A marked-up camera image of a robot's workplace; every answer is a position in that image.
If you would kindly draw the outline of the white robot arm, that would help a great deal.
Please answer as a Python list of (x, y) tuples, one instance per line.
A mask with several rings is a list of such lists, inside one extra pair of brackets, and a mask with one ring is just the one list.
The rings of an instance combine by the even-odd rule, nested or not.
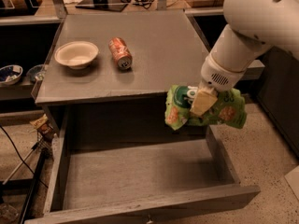
[(227, 25), (206, 56), (191, 112), (201, 116), (260, 55), (278, 47), (299, 59), (299, 0), (224, 0)]

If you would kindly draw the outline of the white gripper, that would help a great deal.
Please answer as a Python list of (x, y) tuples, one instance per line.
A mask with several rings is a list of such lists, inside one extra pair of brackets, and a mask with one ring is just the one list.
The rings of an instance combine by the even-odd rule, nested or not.
[[(222, 68), (215, 62), (212, 55), (206, 56), (201, 68), (201, 77), (209, 87), (216, 91), (230, 90), (243, 76), (245, 72), (232, 72)], [(200, 88), (192, 102), (191, 112), (196, 116), (202, 116), (218, 100), (218, 93), (214, 89)]]

